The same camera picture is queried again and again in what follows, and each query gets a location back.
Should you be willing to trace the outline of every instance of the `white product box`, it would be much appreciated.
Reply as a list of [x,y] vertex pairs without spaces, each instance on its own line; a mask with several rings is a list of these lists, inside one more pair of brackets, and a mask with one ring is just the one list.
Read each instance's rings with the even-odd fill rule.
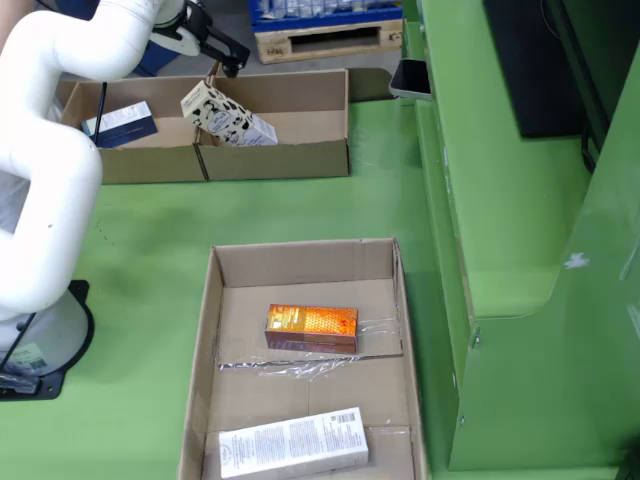
[[276,130],[271,125],[204,81],[198,83],[180,105],[185,118],[229,145],[278,144]]
[[[97,117],[82,122],[82,131],[89,137],[96,133]],[[114,148],[125,143],[158,133],[149,104],[136,103],[129,107],[105,113],[100,122],[99,147]]]
[[359,408],[221,432],[222,478],[285,479],[365,465]]

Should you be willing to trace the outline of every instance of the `green metal panel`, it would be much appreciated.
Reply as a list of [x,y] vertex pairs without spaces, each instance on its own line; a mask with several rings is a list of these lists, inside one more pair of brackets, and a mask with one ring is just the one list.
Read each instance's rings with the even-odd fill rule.
[[588,185],[580,142],[521,138],[482,0],[422,5],[473,313],[532,313],[549,298]]
[[404,18],[407,19],[407,22],[418,22],[420,21],[420,15],[418,13],[418,5],[416,0],[404,0],[402,2],[402,9],[404,13]]
[[405,22],[404,39],[407,47],[407,53],[404,58],[413,58],[414,60],[426,60],[425,43],[420,32],[419,22]]
[[442,147],[438,141],[438,132],[441,129],[438,124],[436,103],[417,100],[416,115],[431,212],[431,229],[442,277],[455,375],[457,383],[461,385],[464,380],[470,338],[470,320],[465,304],[462,274],[444,182]]
[[640,434],[639,123],[637,54],[551,300],[477,320],[452,469],[615,465]]
[[640,51],[571,241],[565,348],[602,448],[640,438]]

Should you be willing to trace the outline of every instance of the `smartphone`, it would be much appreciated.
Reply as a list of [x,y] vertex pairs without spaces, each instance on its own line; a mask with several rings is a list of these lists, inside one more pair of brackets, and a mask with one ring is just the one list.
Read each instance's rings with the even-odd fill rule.
[[394,97],[433,100],[427,62],[424,60],[400,60],[396,73],[389,84]]

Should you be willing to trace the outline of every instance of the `blue and white box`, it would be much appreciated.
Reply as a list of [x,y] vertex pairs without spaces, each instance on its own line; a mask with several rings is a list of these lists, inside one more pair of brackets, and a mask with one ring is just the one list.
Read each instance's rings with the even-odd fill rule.
[[[94,117],[82,122],[82,131],[91,138],[96,133],[96,121],[97,117]],[[102,116],[98,147],[119,147],[154,133],[158,133],[158,127],[149,104],[140,102]]]

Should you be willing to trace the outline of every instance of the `cable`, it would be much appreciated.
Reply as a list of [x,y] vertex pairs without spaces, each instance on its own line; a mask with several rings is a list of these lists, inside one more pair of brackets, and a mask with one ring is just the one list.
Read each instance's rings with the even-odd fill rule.
[[100,136],[100,122],[102,122],[102,112],[104,110],[104,101],[107,98],[107,82],[102,84],[102,95],[100,96],[100,106],[98,107],[98,116],[96,117],[96,133],[93,135],[93,143],[98,146],[98,137]]
[[47,5],[46,3],[44,3],[42,0],[36,0],[36,3],[44,8],[46,8],[47,10],[51,10],[52,12],[57,12],[57,10],[53,7],[50,7],[49,5]]
[[589,127],[585,124],[584,130],[582,131],[582,160],[584,162],[584,166],[587,167],[589,173],[593,173],[596,169],[596,161],[591,155],[589,151]]
[[0,362],[0,372],[2,371],[2,369],[4,368],[4,366],[7,364],[7,362],[9,361],[9,358],[11,358],[11,355],[13,354],[14,350],[16,349],[16,347],[18,346],[18,344],[20,343],[20,340],[22,340],[22,337],[24,337],[24,334],[27,333],[27,329],[29,328],[29,326],[31,325],[31,322],[33,322],[33,319],[36,318],[36,314],[32,313],[31,315],[29,315],[29,319],[27,320],[27,322],[24,324],[24,327],[22,327],[22,330],[20,330],[20,333],[18,333],[18,336],[16,337],[16,339],[13,341],[13,343],[11,344],[11,348],[9,348],[9,351],[7,352],[7,354],[5,355],[4,359],[2,360],[2,362]]
[[551,25],[549,25],[549,22],[547,22],[547,16],[544,13],[544,0],[540,0],[540,13],[542,13],[542,20],[544,20],[544,24],[547,26],[547,29],[551,32],[551,35],[553,35],[554,37],[556,37],[558,40],[560,39],[560,35],[558,35],[552,28]]

